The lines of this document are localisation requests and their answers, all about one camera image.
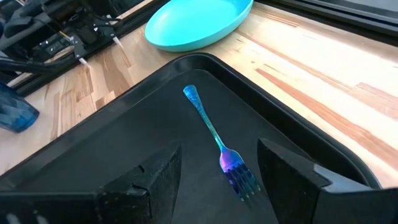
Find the wood grain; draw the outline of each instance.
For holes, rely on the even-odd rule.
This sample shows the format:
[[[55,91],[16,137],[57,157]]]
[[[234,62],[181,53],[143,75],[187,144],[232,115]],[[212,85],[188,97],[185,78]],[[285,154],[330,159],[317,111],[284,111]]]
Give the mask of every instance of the wood grain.
[[[181,55],[155,49],[144,29],[28,96],[42,113],[23,133],[0,131],[0,173]],[[216,55],[342,142],[383,187],[398,186],[396,47],[256,3],[232,34],[197,52]]]

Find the oval bowl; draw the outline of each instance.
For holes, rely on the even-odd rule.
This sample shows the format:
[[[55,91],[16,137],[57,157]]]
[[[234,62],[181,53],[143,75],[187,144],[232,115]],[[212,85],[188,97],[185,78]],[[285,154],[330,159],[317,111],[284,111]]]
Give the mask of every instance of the oval bowl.
[[[145,38],[169,52],[199,49],[234,31],[252,5],[253,0],[171,0],[148,21]]]

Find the black plastic tray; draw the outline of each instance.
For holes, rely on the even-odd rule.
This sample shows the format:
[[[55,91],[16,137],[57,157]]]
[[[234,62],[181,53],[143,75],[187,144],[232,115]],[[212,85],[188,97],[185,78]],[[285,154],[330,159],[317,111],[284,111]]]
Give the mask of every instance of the black plastic tray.
[[[276,223],[264,198],[253,215],[218,164],[220,152],[182,90],[196,85],[224,143],[257,178],[258,138],[267,138],[326,168],[379,189],[358,157],[243,75],[210,54],[175,59],[84,122],[0,177],[0,190],[93,190],[181,139],[182,178],[174,223]]]

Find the iridescent fork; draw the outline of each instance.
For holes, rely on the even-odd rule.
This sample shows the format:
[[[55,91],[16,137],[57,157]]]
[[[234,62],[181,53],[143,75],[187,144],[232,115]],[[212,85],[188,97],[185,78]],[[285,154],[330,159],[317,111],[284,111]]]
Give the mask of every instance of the iridescent fork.
[[[254,195],[255,189],[261,191],[259,184],[252,172],[246,167],[242,157],[238,152],[228,149],[222,142],[220,136],[217,134],[216,129],[212,125],[206,111],[200,101],[199,94],[194,85],[188,85],[184,88],[185,96],[198,110],[200,116],[203,118],[207,127],[216,139],[218,147],[220,148],[220,167],[222,168],[225,176],[227,176],[229,183],[232,185],[234,191],[239,195],[242,201],[244,196],[249,198],[249,194]]]

